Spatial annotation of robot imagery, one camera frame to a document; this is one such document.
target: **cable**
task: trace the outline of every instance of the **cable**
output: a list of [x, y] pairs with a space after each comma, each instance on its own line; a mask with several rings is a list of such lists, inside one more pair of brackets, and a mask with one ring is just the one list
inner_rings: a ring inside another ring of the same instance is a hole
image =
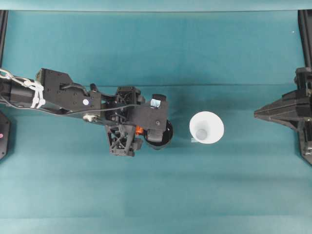
[[93, 110], [84, 110], [84, 111], [74, 111], [74, 112], [69, 112], [69, 113], [65, 113], [65, 114], [57, 114], [57, 113], [54, 113], [54, 112], [48, 111], [48, 110], [34, 109], [34, 108], [30, 108], [30, 107], [19, 107], [19, 106], [16, 106], [16, 105], [12, 104], [10, 101], [5, 99], [2, 95], [0, 95], [0, 98], [2, 98], [5, 103], [7, 103], [8, 105], [12, 106], [15, 109], [19, 109], [19, 110], [36, 110], [36, 111], [48, 113], [48, 114], [51, 114], [51, 115], [54, 115], [54, 116], [70, 116], [70, 115], [74, 115], [74, 114], [82, 114], [82, 113], [88, 113], [88, 112], [114, 111], [114, 110], [119, 110], [119, 109], [123, 109], [123, 108], [140, 106], [138, 104], [128, 104], [128, 105], [124, 105], [124, 106], [107, 108], [107, 109], [93, 109]]

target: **teal surface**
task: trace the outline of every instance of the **teal surface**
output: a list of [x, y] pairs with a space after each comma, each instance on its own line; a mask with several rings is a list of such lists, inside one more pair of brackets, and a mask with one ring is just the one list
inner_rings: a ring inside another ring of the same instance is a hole
[[310, 0], [2, 0], [0, 9], [37, 11], [270, 11], [312, 8]]
[[292, 83], [304, 66], [296, 11], [9, 14], [3, 66], [89, 85]]
[[[303, 65], [295, 11], [11, 12], [5, 68], [165, 94], [175, 135], [161, 151], [117, 157], [101, 126], [2, 107], [13, 131], [0, 162], [0, 233], [309, 234], [312, 167], [291, 129], [253, 117], [295, 88]], [[224, 121], [216, 144], [191, 143], [201, 110]]]

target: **white zip tie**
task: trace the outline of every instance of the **white zip tie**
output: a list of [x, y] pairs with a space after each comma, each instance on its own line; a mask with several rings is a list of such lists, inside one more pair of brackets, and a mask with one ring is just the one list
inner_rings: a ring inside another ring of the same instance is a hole
[[34, 80], [34, 82], [32, 82], [30, 79], [27, 79], [27, 78], [15, 77], [9, 71], [1, 69], [1, 68], [0, 68], [0, 78], [13, 80], [14, 82], [20, 84], [23, 87], [34, 90], [35, 94], [33, 98], [33, 103], [30, 108], [35, 108], [37, 105], [36, 108], [39, 109], [41, 106], [45, 104], [45, 99], [43, 98], [44, 87], [37, 80]]

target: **black metal bracket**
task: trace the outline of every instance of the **black metal bracket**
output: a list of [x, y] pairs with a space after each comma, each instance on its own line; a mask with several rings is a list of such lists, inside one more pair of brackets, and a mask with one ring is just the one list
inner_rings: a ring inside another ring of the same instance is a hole
[[296, 70], [297, 90], [254, 112], [254, 117], [298, 132], [302, 157], [312, 165], [312, 10], [298, 11], [305, 66]]
[[0, 67], [2, 66], [3, 49], [5, 41], [6, 25], [8, 22], [8, 11], [0, 11]]
[[254, 112], [254, 117], [285, 125], [298, 132], [302, 157], [312, 164], [312, 70], [296, 70], [297, 90]]

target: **robotic arm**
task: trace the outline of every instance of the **robotic arm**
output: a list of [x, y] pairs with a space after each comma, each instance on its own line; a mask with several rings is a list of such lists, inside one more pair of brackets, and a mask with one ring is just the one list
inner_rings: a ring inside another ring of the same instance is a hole
[[[17, 77], [3, 69], [0, 72], [0, 104], [104, 125], [109, 150], [114, 155], [134, 156], [143, 143], [139, 135], [154, 149], [165, 147], [173, 136], [164, 95], [154, 94], [146, 102], [141, 91], [132, 86], [118, 87], [114, 95], [101, 93], [95, 84], [90, 84], [87, 91], [68, 74], [43, 68], [36, 80]], [[3, 122], [9, 121], [0, 115], [0, 125]]]

